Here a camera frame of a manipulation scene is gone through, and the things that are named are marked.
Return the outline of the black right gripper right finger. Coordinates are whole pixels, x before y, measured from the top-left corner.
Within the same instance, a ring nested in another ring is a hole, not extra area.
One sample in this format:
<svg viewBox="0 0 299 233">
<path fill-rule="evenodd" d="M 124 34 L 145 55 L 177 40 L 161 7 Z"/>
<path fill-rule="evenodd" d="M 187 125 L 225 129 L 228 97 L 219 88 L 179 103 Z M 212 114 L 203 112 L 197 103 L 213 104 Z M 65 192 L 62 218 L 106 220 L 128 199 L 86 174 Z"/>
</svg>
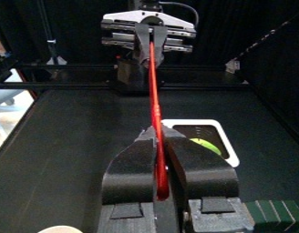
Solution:
<svg viewBox="0 0 299 233">
<path fill-rule="evenodd" d="M 163 135 L 181 233 L 252 233 L 232 166 L 175 129 Z"/>
</svg>

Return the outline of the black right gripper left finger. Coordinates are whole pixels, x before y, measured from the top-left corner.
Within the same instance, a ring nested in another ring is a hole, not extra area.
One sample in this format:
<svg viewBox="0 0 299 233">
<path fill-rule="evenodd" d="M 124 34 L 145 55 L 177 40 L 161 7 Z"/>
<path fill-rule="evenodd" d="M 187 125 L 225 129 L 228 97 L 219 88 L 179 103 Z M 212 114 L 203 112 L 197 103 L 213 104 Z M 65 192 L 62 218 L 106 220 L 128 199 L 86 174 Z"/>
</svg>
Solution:
<svg viewBox="0 0 299 233">
<path fill-rule="evenodd" d="M 156 233 L 155 158 L 156 132 L 148 127 L 114 156 L 102 175 L 97 233 Z"/>
</svg>

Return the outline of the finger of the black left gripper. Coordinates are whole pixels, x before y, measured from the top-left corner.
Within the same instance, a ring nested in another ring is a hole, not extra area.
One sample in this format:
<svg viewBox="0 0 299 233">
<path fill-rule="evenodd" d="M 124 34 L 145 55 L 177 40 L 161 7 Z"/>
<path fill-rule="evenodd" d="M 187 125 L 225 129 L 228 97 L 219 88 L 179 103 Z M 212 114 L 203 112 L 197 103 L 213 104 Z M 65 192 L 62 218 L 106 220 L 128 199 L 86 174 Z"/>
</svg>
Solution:
<svg viewBox="0 0 299 233">
<path fill-rule="evenodd" d="M 156 66 L 159 66 L 163 62 L 163 50 L 164 43 L 167 40 L 168 29 L 164 26 L 153 27 L 153 44 L 155 44 L 155 61 Z"/>
<path fill-rule="evenodd" d="M 141 66 L 149 66 L 149 25 L 135 25 L 133 56 L 139 60 Z"/>
</svg>

